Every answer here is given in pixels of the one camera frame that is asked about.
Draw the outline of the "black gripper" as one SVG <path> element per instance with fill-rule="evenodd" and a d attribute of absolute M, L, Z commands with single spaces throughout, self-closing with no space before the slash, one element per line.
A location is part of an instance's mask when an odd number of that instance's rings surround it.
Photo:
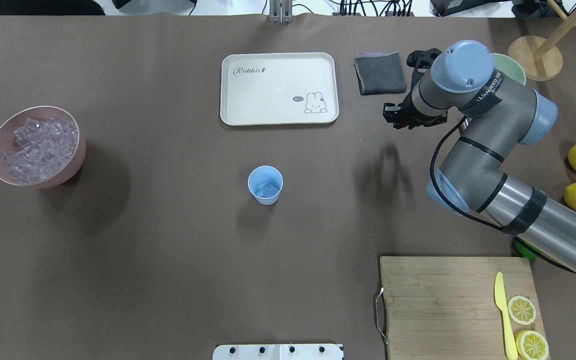
<path fill-rule="evenodd" d="M 386 102 L 382 105 L 382 116 L 393 123 L 396 130 L 412 130 L 416 127 L 432 127 L 447 121 L 448 109 L 439 109 L 428 104 L 418 89 L 413 89 L 399 105 Z"/>

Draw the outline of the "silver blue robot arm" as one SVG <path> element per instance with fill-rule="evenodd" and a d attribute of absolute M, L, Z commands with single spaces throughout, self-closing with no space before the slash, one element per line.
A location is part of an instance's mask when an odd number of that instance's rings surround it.
<path fill-rule="evenodd" d="M 508 79 L 473 39 L 413 51 L 406 63 L 411 89 L 402 103 L 384 104 L 388 123 L 440 125 L 452 108 L 469 121 L 441 166 L 430 169 L 430 198 L 456 214 L 487 214 L 492 228 L 576 272 L 576 212 L 500 169 L 516 145 L 534 144 L 553 127 L 557 106 Z"/>

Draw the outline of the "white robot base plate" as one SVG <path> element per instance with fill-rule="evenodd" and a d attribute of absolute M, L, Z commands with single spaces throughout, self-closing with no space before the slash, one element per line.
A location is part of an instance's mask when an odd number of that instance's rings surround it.
<path fill-rule="evenodd" d="M 334 343 L 222 344 L 213 360 L 343 360 L 342 345 Z"/>

